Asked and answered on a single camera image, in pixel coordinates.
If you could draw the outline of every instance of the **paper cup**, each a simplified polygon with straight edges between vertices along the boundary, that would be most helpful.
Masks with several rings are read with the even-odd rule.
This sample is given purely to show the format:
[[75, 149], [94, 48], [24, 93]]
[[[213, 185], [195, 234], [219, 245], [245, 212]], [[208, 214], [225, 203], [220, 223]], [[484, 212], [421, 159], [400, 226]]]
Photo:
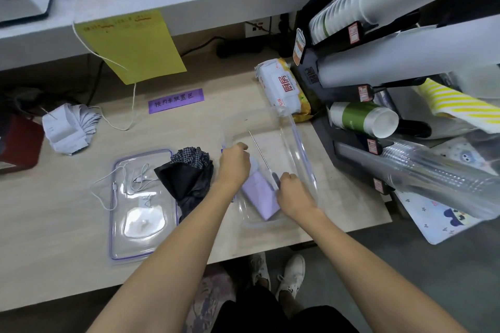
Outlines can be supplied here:
[[393, 134], [399, 124], [399, 116], [389, 108], [375, 103], [333, 103], [328, 111], [331, 124], [343, 129], [366, 133], [377, 138]]

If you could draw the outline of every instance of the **white sneaker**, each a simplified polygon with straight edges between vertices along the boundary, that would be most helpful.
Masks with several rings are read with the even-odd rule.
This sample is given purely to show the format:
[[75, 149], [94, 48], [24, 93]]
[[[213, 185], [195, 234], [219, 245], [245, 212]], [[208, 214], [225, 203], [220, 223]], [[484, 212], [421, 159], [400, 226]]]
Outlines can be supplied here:
[[267, 280], [267, 288], [271, 291], [271, 279], [267, 271], [266, 253], [255, 253], [250, 255], [250, 267], [252, 268], [252, 283], [255, 285], [259, 278]]
[[286, 263], [284, 277], [278, 275], [281, 283], [276, 292], [276, 299], [279, 300], [281, 291], [290, 291], [293, 298], [297, 296], [298, 289], [302, 285], [305, 276], [305, 259], [300, 254], [294, 254]]

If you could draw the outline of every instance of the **floor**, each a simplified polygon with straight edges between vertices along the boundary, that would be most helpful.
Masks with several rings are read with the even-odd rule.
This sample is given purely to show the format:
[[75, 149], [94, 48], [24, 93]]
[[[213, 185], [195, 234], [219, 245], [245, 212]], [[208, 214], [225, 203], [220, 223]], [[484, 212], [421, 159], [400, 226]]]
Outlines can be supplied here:
[[[411, 221], [396, 221], [352, 236], [387, 261], [447, 309], [470, 332], [500, 327], [500, 220], [482, 223], [437, 246], [428, 244]], [[319, 248], [300, 251], [306, 276], [297, 299], [304, 306], [332, 305], [358, 328], [370, 332], [354, 301]], [[289, 248], [267, 254], [274, 281]], [[0, 333], [85, 332], [117, 287], [0, 313]]]

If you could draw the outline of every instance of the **metal rod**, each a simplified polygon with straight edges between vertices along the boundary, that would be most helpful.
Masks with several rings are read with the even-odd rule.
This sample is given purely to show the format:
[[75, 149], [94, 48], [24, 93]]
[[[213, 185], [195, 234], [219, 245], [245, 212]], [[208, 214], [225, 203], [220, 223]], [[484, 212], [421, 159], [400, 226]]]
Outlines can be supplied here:
[[266, 164], [267, 169], [268, 169], [268, 170], [271, 170], [271, 169], [269, 168], [269, 165], [268, 165], [268, 164], [267, 164], [267, 162], [266, 162], [266, 158], [264, 158], [264, 156], [262, 155], [262, 152], [260, 151], [259, 146], [257, 145], [257, 142], [255, 141], [255, 138], [253, 138], [252, 133], [251, 133], [250, 131], [248, 131], [248, 133], [250, 133], [250, 137], [252, 137], [252, 140], [253, 140], [253, 142], [255, 143], [255, 146], [257, 146], [257, 150], [259, 151], [260, 156], [261, 156], [261, 157], [262, 157], [262, 159], [264, 160], [264, 163]]

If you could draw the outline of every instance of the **paper stack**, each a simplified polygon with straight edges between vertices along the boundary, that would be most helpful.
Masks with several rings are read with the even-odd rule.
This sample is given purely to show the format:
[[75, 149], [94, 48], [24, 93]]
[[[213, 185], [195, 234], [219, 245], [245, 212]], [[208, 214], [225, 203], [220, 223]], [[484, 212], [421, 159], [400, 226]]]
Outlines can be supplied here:
[[68, 103], [41, 119], [45, 135], [57, 153], [71, 155], [89, 146], [101, 115], [87, 106]]

